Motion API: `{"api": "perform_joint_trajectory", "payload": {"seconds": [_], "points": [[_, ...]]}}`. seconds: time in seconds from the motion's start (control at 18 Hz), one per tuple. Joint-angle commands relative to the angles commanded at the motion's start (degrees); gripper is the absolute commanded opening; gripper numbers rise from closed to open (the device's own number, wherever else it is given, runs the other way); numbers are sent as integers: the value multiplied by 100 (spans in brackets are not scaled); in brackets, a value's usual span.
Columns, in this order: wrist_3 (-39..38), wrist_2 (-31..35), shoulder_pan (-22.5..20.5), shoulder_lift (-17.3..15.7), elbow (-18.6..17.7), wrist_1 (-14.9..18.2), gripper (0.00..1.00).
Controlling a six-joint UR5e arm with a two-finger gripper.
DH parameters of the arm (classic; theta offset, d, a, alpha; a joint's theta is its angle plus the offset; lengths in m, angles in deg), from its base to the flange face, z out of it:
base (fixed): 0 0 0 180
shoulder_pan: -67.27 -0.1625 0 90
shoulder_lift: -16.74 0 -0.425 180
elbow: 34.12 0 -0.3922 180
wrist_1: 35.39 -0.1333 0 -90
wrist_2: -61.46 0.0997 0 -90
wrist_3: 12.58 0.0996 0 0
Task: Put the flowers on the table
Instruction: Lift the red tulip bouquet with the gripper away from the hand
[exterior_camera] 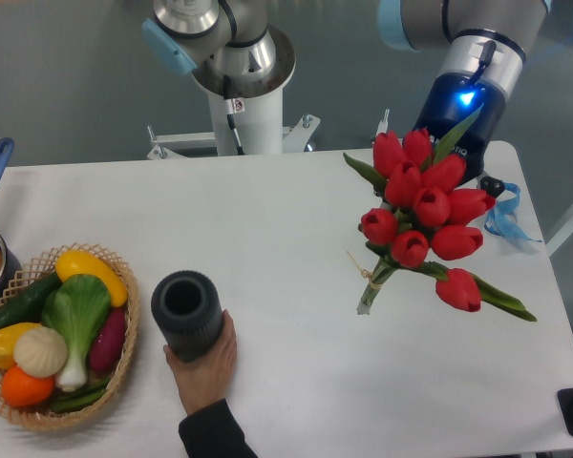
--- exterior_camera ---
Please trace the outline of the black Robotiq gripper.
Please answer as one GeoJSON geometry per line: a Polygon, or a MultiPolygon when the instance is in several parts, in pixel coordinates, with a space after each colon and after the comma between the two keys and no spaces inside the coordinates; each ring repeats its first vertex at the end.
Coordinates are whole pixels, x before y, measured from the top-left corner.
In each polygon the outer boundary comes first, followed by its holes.
{"type": "MultiPolygon", "coordinates": [[[[453,148],[466,162],[461,183],[483,172],[486,148],[505,108],[503,93],[484,81],[471,86],[464,74],[443,74],[435,80],[414,124],[415,129],[426,128],[430,136],[440,140],[478,108],[481,112],[476,121],[453,148]]],[[[492,198],[505,191],[502,180],[488,175],[480,177],[478,185],[492,198]]]]}

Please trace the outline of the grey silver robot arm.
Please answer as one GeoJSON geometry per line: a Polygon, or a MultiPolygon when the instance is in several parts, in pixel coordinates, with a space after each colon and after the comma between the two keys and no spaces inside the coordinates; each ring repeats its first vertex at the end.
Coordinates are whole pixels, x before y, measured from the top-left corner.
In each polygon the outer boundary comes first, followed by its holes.
{"type": "MultiPolygon", "coordinates": [[[[466,180],[491,196],[506,184],[484,169],[484,154],[520,76],[547,1],[383,1],[377,27],[396,50],[448,52],[416,126],[434,141],[474,118],[454,146],[466,180]]],[[[264,1],[157,1],[142,34],[158,60],[192,75],[206,92],[222,156],[300,151],[283,129],[283,89],[295,69],[289,39],[267,21],[264,1]]]]}

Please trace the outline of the black sleeved forearm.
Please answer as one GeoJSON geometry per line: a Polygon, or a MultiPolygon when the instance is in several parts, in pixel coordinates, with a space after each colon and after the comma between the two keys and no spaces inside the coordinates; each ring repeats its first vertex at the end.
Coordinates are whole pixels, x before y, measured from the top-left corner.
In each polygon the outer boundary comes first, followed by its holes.
{"type": "Polygon", "coordinates": [[[187,455],[192,458],[257,457],[226,400],[184,418],[179,424],[179,436],[187,455]]]}

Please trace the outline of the person's bare hand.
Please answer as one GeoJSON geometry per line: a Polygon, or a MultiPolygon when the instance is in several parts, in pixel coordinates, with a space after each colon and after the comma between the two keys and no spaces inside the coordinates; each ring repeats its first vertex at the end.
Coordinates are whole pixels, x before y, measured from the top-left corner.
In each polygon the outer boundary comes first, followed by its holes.
{"type": "Polygon", "coordinates": [[[236,330],[227,310],[224,310],[222,317],[220,337],[193,362],[181,361],[167,344],[163,346],[166,362],[172,370],[187,415],[223,400],[233,379],[238,355],[236,330]]]}

